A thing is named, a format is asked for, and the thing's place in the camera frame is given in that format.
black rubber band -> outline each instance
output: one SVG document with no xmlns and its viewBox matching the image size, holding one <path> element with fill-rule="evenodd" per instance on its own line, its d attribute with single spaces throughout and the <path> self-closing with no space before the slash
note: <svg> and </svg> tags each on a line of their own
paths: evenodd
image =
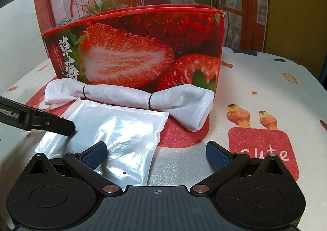
<svg viewBox="0 0 327 231">
<path fill-rule="evenodd" d="M 85 88 L 85 86 L 86 86 L 86 85 L 83 86 L 83 90 L 82 90 L 82 91 L 83 91 L 83 94 L 84 94 L 85 98 L 87 98 L 86 95 L 85 95 L 85 92 L 84 92 L 84 88 Z"/>
<path fill-rule="evenodd" d="M 152 109 L 152 108 L 151 108 L 151 97 L 152 97 L 152 94 L 151 94 L 150 97 L 149 97 L 149 103 L 148 103 L 150 109 Z"/>
</svg>

transparent plastic bag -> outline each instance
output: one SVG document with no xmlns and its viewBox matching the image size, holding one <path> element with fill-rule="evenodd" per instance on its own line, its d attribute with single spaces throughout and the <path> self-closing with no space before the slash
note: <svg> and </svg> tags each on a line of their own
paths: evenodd
<svg viewBox="0 0 327 231">
<path fill-rule="evenodd" d="M 104 141 L 108 157 L 96 172 L 122 189 L 128 185 L 147 184 L 153 154 L 168 113 L 78 99 L 62 117 L 74 122 L 76 134 L 68 138 L 47 132 L 36 152 L 43 152 L 48 158 L 60 158 L 67 152 L 82 152 Z"/>
</svg>

gray knitted object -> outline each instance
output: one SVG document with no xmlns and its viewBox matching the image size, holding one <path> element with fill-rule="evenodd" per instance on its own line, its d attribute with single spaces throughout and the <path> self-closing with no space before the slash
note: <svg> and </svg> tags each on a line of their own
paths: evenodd
<svg viewBox="0 0 327 231">
<path fill-rule="evenodd" d="M 78 19 L 74 19 L 74 18 L 71 18 L 71 17 L 65 17 L 65 18 L 62 18 L 58 22 L 56 28 L 67 25 L 67 24 L 71 24 L 71 23 L 74 23 L 74 22 L 77 22 L 77 21 L 78 21 Z"/>
</svg>

whole strawberry image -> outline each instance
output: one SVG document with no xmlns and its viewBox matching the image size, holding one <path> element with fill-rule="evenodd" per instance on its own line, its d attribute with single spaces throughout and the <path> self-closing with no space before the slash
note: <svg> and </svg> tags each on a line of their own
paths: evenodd
<svg viewBox="0 0 327 231">
<path fill-rule="evenodd" d="M 164 73 L 175 55 L 165 42 L 94 24 L 81 33 L 79 45 L 85 76 L 91 84 L 138 88 Z"/>
<path fill-rule="evenodd" d="M 189 54 L 179 57 L 171 69 L 158 81 L 158 90 L 164 90 L 179 84 L 193 84 L 215 92 L 220 68 L 220 58 Z"/>
<path fill-rule="evenodd" d="M 213 39 L 217 31 L 214 14 L 203 12 L 151 12 L 132 17 L 134 33 L 166 42 L 176 54 Z"/>
</svg>

white cloth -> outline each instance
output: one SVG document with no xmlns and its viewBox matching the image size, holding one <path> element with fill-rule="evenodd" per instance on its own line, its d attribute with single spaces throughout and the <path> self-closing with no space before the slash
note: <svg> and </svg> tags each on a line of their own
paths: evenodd
<svg viewBox="0 0 327 231">
<path fill-rule="evenodd" d="M 191 84 L 178 85 L 152 94 L 115 85 L 87 85 L 65 78 L 53 80 L 45 89 L 45 104 L 51 109 L 60 107 L 78 98 L 125 107 L 168 112 L 186 129 L 200 130 L 213 108 L 214 92 Z"/>
</svg>

